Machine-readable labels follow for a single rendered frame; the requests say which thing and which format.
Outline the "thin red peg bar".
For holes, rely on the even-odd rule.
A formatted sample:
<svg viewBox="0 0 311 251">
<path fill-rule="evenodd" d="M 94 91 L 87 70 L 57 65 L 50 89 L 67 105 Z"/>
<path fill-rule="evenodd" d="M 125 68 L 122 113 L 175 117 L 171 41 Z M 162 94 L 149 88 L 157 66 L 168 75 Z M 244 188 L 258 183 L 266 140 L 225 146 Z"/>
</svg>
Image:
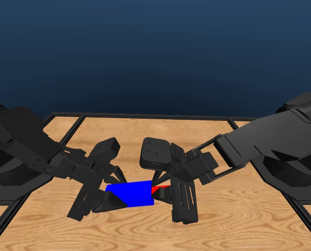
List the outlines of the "thin red peg bar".
<svg viewBox="0 0 311 251">
<path fill-rule="evenodd" d="M 170 193 L 171 193 L 171 186 L 170 185 L 151 187 L 152 196 L 169 195 Z"/>
</svg>

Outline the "blue hollow socket block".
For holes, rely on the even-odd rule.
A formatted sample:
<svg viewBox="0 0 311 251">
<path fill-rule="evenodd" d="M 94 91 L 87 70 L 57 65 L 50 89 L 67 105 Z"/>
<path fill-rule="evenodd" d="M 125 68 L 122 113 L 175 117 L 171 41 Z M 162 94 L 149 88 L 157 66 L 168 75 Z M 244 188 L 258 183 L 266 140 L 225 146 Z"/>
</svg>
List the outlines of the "blue hollow socket block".
<svg viewBox="0 0 311 251">
<path fill-rule="evenodd" d="M 150 180 L 107 185 L 105 191 L 111 191 L 127 207 L 153 206 L 152 183 Z"/>
</svg>

